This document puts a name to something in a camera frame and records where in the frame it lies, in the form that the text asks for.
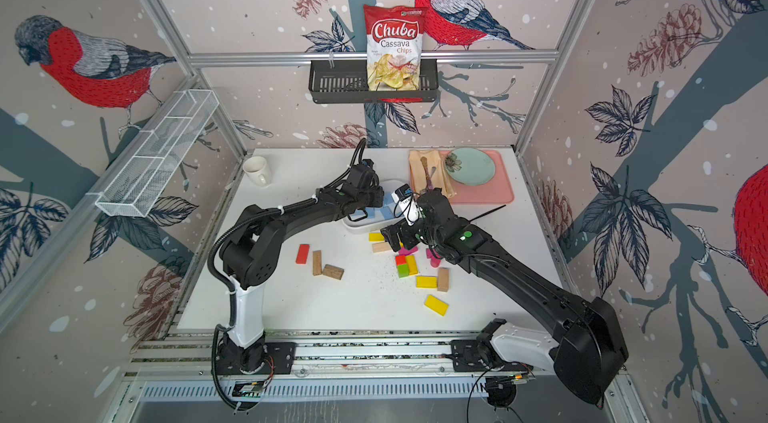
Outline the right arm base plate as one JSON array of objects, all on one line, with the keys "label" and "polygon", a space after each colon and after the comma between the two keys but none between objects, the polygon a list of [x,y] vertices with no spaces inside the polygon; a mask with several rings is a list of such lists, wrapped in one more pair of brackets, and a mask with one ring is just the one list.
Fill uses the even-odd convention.
[{"label": "right arm base plate", "polygon": [[454,339],[450,341],[449,358],[457,373],[474,373],[485,370],[519,371],[529,373],[532,368],[517,361],[505,361],[489,344],[475,339]]}]

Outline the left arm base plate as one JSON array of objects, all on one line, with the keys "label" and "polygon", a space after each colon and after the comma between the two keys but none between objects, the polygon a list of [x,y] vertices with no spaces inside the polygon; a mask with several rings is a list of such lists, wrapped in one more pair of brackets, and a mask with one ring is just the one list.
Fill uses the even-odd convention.
[{"label": "left arm base plate", "polygon": [[248,347],[240,347],[226,339],[219,343],[213,357],[218,375],[287,375],[291,373],[296,344],[292,342],[265,342],[258,340]]}]

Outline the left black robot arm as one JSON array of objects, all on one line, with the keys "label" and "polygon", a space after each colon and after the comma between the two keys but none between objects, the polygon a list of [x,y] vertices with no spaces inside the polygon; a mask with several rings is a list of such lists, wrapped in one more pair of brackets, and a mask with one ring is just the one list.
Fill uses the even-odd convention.
[{"label": "left black robot arm", "polygon": [[265,285],[277,269],[283,243],[314,226],[383,205],[384,190],[370,159],[359,159],[306,200],[284,207],[246,207],[213,244],[209,273],[225,285],[229,317],[214,329],[212,371],[254,374],[267,362],[263,323]]}]

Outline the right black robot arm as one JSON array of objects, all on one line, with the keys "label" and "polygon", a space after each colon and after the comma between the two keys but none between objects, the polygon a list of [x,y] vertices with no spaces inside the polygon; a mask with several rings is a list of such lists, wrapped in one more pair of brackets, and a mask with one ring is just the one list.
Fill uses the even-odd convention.
[{"label": "right black robot arm", "polygon": [[450,264],[490,283],[520,305],[553,338],[546,358],[561,383],[582,401],[600,405],[629,352],[614,308],[553,283],[522,263],[471,220],[455,214],[439,189],[393,196],[399,221],[382,228],[395,250],[419,243]]}]

